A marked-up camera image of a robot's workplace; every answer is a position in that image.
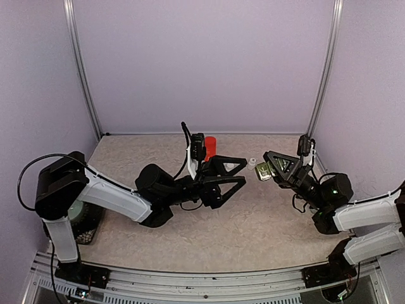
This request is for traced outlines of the green pill organizer box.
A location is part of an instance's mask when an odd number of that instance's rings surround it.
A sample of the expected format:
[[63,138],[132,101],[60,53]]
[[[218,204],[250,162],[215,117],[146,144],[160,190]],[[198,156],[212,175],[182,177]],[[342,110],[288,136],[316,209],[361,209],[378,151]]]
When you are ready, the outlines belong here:
[[255,172],[260,181],[268,181],[278,175],[270,162],[262,162],[255,166]]

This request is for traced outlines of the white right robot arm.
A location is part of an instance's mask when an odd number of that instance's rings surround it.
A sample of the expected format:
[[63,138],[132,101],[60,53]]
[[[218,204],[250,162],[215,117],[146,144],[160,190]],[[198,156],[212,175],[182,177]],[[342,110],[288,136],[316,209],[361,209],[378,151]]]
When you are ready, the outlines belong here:
[[347,174],[331,173],[323,182],[310,175],[311,165],[302,158],[267,151],[263,158],[273,180],[282,189],[294,192],[315,209],[312,216],[318,232],[339,234],[358,227],[381,225],[364,236],[341,241],[328,258],[323,274],[337,281],[349,265],[404,249],[404,186],[374,198],[351,201],[354,194]]

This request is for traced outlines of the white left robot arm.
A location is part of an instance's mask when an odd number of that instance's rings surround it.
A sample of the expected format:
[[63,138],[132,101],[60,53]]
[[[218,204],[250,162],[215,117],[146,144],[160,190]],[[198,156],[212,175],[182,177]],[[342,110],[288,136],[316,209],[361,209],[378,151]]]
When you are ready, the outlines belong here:
[[74,281],[89,275],[73,236],[68,211],[77,201],[120,213],[140,225],[157,228],[173,217],[171,207],[200,201],[205,207],[223,206],[246,179],[239,176],[245,158],[216,155],[199,163],[188,160],[189,174],[174,178],[156,164],[145,166],[132,189],[111,180],[86,164],[84,154],[74,151],[39,172],[35,212],[47,227],[58,261]]

